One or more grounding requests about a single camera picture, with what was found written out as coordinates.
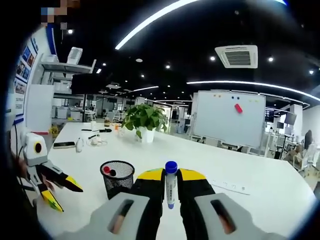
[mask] potted plant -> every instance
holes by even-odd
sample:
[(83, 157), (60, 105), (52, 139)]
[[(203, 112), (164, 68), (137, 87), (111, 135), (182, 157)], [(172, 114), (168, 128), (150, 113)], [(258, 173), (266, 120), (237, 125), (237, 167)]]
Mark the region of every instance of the potted plant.
[(163, 114), (164, 109), (140, 104), (131, 107), (122, 122), (121, 127), (130, 131), (136, 129), (136, 135), (142, 143), (152, 143), (155, 129), (167, 131), (167, 117)]

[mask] pen holder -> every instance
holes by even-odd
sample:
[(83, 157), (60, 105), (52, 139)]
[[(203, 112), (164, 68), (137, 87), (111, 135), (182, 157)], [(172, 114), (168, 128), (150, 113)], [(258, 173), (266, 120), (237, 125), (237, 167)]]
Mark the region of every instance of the pen holder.
[(100, 167), (108, 199), (120, 192), (128, 193), (134, 184), (135, 168), (125, 161), (107, 161)]

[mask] air conditioner vent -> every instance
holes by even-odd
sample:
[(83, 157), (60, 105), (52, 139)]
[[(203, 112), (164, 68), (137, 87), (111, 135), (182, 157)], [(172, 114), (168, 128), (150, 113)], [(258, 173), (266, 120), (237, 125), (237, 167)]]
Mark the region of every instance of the air conditioner vent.
[(258, 47), (256, 45), (235, 45), (216, 47), (215, 51), (227, 69), (257, 69)]

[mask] white table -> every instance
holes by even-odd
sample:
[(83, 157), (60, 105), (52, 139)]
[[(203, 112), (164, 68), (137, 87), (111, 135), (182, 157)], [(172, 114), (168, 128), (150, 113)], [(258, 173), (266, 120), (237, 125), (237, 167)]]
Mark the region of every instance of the white table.
[[(104, 128), (103, 123), (97, 126)], [(90, 123), (67, 123), (55, 141), (87, 138), (92, 133), (81, 132), (87, 128)], [(51, 149), (48, 154), (49, 159), (74, 177), (84, 191), (56, 187), (55, 196), (64, 208), (63, 213), (38, 201), (39, 221), (53, 237), (64, 231), (75, 232), (88, 224), (91, 213), (108, 200), (100, 166), (110, 160), (133, 164), (134, 178), (174, 160), (180, 168), (196, 170), (208, 180), (246, 186), (251, 195), (218, 187), (213, 189), (216, 193), (226, 193), (247, 209), (254, 224), (263, 231), (286, 237), (299, 226), (316, 200), (304, 179), (286, 161), (229, 151), (160, 132), (156, 132), (154, 142), (147, 145), (136, 142), (130, 131), (121, 137), (113, 130), (101, 133), (101, 137), (107, 139), (106, 146), (85, 145), (81, 153), (76, 153), (74, 148)], [(164, 200), (163, 206), (157, 239), (186, 239), (180, 203), (176, 202), (174, 209), (169, 210)]]

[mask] black ceiling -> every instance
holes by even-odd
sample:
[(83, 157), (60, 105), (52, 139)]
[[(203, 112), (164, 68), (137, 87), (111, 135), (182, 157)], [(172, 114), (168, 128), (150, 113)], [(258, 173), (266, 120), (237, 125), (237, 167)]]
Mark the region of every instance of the black ceiling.
[[(199, 0), (162, 16), (115, 50), (138, 24), (176, 1), (81, 1), (81, 7), (71, 9), (67, 16), (68, 28), (74, 33), (55, 29), (60, 62), (67, 61), (71, 47), (78, 47), (83, 49), (79, 64), (91, 65), (97, 59), (95, 71), (102, 69), (101, 76), (118, 83), (121, 88), (117, 91), (159, 86), (122, 95), (128, 98), (141, 94), (156, 100), (190, 100), (190, 94), (198, 90), (227, 89), (319, 104), (294, 92), (256, 85), (187, 85), (190, 81), (232, 80), (311, 93), (320, 85), (318, 1), (286, 0), (285, 6), (274, 0)], [(257, 45), (258, 68), (224, 68), (215, 47), (229, 45)], [(270, 56), (274, 57), (272, 63), (267, 61)], [(312, 94), (320, 98), (320, 92)]]

